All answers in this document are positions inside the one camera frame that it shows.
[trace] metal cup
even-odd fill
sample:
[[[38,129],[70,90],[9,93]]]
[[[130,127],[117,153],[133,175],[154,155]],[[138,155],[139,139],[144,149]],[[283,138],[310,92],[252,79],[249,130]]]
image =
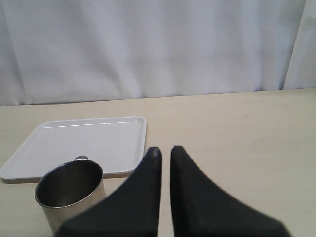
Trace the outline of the metal cup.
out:
[[[65,220],[104,198],[102,168],[86,156],[54,168],[35,188],[35,199],[42,206],[53,233]]]

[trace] mug rim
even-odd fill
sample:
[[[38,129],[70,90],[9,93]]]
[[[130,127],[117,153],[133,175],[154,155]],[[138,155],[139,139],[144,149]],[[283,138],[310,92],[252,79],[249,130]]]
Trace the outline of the mug rim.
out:
[[[100,171],[101,171],[101,179],[100,179],[99,184],[95,187],[95,189],[94,189],[91,193],[89,193],[89,195],[87,195],[87,196],[85,196],[84,198],[80,199],[79,201],[74,202],[74,203],[72,203],[72,204],[69,204],[69,205],[67,205],[67,206],[48,206],[48,205],[45,205],[45,204],[43,204],[42,202],[40,202],[40,200],[38,199],[38,196],[37,196],[37,191],[38,191],[39,186],[41,185],[42,181],[43,181],[48,175],[50,175],[52,172],[56,171],[57,169],[59,169],[59,168],[65,166],[65,165],[67,165],[67,164],[69,164],[69,163],[73,163],[73,162],[89,162],[89,163],[92,163],[92,164],[98,166],[98,168],[99,168]],[[71,161],[68,161],[68,162],[66,162],[66,163],[63,163],[63,164],[61,164],[61,165],[59,165],[59,166],[57,166],[57,167],[51,169],[51,170],[48,171],[46,174],[44,174],[44,176],[39,180],[39,182],[37,183],[37,185],[36,185],[36,187],[35,187],[34,197],[35,197],[36,202],[37,202],[40,206],[42,206],[42,207],[49,208],[49,209],[62,209],[62,208],[66,208],[66,207],[69,207],[69,206],[76,205],[76,204],[82,202],[83,200],[87,199],[89,196],[91,196],[91,195],[100,187],[100,185],[103,185],[103,182],[102,182],[102,181],[103,181],[103,170],[102,170],[102,167],[101,167],[97,162],[95,162],[95,161],[93,161],[93,160],[89,160],[89,159],[75,159],[75,160],[71,160]]]

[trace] beige table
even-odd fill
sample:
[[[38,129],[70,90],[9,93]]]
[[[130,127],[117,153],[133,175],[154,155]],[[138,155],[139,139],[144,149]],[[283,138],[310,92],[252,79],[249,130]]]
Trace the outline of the beige table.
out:
[[[41,123],[130,115],[147,118],[146,147],[163,153],[159,237],[173,236],[168,184],[175,144],[295,237],[316,236],[316,89],[0,107],[0,166]],[[123,181],[105,180],[107,193]],[[35,185],[0,183],[1,237],[51,236]]]

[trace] mug handle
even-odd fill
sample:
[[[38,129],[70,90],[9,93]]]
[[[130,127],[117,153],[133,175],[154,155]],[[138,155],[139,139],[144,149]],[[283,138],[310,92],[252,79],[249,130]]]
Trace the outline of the mug handle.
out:
[[[78,156],[78,157],[76,157],[75,159],[88,159],[88,157],[87,157],[87,156],[85,156],[85,155],[82,155],[82,156]]]

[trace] white tray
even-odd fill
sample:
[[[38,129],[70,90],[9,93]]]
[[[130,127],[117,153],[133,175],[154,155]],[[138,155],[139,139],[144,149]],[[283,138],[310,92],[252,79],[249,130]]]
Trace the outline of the white tray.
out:
[[[46,172],[86,155],[105,175],[133,171],[144,154],[143,117],[52,121],[38,126],[0,170],[6,181],[41,178]]]

